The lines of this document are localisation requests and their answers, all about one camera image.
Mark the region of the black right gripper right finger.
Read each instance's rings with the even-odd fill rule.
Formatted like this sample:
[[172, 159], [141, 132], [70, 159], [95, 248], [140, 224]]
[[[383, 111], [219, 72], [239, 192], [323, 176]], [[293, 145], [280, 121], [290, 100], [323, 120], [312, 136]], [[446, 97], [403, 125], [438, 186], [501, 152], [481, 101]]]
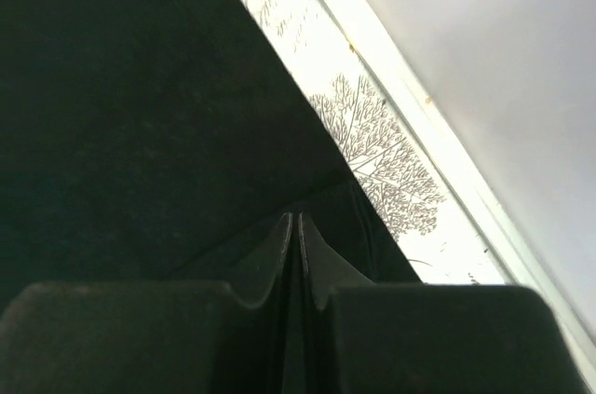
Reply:
[[375, 283], [297, 223], [309, 393], [582, 393], [542, 297], [515, 285]]

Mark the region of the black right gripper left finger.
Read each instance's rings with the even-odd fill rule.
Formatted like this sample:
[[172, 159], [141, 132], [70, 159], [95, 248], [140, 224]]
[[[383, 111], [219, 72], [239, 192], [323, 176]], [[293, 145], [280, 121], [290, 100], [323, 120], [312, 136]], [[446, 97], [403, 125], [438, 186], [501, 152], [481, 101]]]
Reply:
[[292, 216], [220, 280], [35, 283], [1, 318], [5, 393], [277, 393]]

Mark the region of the black t-shirt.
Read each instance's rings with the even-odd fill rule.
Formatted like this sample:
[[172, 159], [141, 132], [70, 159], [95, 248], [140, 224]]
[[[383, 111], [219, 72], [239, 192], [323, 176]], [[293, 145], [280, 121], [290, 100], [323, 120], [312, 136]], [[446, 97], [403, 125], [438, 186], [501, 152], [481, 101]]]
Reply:
[[1, 0], [1, 299], [220, 279], [286, 212], [417, 275], [239, 0]]

